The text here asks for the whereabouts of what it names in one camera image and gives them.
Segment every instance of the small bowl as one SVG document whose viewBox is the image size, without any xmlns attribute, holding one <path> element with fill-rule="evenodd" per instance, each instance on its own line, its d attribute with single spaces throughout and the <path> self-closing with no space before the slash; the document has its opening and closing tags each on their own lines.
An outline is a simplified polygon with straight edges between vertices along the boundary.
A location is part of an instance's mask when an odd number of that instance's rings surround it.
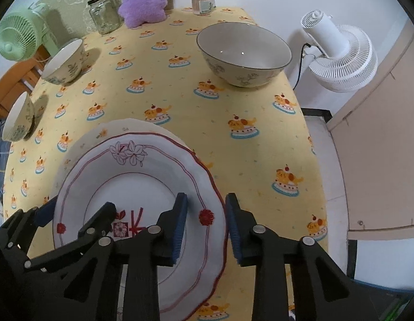
<svg viewBox="0 0 414 321">
<path fill-rule="evenodd" d="M 47 62 L 41 78 L 58 85 L 70 82 L 81 72 L 84 58 L 84 41 L 75 38 Z"/>
<path fill-rule="evenodd" d="M 22 93 L 5 121 L 2 140 L 17 142 L 24 138 L 33 124 L 34 106 L 27 92 Z"/>
<path fill-rule="evenodd" d="M 276 34 L 238 22 L 206 27 L 197 36 L 208 67 L 237 87 L 268 83 L 292 60 L 292 51 Z"/>
</svg>

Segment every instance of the white fan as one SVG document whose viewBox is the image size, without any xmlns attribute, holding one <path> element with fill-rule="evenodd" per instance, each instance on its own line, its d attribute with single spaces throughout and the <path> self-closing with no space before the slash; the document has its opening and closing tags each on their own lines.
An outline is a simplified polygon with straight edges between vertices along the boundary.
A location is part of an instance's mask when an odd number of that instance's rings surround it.
<svg viewBox="0 0 414 321">
<path fill-rule="evenodd" d="M 304 49 L 300 76 L 309 67 L 323 87 L 338 93 L 355 91 L 373 79 L 377 55 L 364 31 L 336 26 L 320 10 L 307 13 L 301 24 L 315 46 Z"/>
</svg>

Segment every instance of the ceramic bowl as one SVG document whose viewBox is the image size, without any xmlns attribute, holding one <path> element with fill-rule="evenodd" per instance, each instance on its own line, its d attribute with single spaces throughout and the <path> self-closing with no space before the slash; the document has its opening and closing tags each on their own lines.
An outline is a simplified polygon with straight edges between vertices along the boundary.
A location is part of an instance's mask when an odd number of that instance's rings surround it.
<svg viewBox="0 0 414 321">
<path fill-rule="evenodd" d="M 29 94 L 22 93 L 8 114 L 2 131 L 2 140 L 17 142 L 30 131 L 34 106 Z"/>
<path fill-rule="evenodd" d="M 84 41 L 80 38 L 71 40 L 47 62 L 42 79 L 58 85 L 70 82 L 81 72 L 84 59 Z"/>
<path fill-rule="evenodd" d="M 238 22 L 206 27 L 197 36 L 208 67 L 237 87 L 268 83 L 292 60 L 285 41 L 261 27 Z"/>
</svg>

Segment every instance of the plate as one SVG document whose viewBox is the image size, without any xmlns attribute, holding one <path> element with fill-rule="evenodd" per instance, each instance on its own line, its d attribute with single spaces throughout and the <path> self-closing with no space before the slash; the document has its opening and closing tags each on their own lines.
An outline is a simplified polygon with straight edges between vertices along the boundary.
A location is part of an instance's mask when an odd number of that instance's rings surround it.
<svg viewBox="0 0 414 321">
<path fill-rule="evenodd" d="M 77 239 L 77 231 L 106 201 L 117 207 L 109 236 L 133 237 L 171 209 L 178 192 L 186 193 L 190 204 L 182 251 L 174 267 L 158 267 L 158 296 L 161 320 L 186 319 L 215 289 L 225 264 L 227 232 L 212 176 L 173 139 L 127 132 L 85 153 L 59 192 L 55 247 Z"/>
</svg>

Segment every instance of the floor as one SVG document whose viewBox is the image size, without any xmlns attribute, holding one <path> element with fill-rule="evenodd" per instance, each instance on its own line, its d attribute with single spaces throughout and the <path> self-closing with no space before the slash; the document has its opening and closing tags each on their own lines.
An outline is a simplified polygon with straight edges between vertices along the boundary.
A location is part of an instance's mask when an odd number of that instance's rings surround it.
<svg viewBox="0 0 414 321">
<path fill-rule="evenodd" d="M 326 197 L 329 256 L 346 274 L 348 209 L 345 186 L 332 135 L 321 117 L 305 117 L 312 137 Z"/>
</svg>

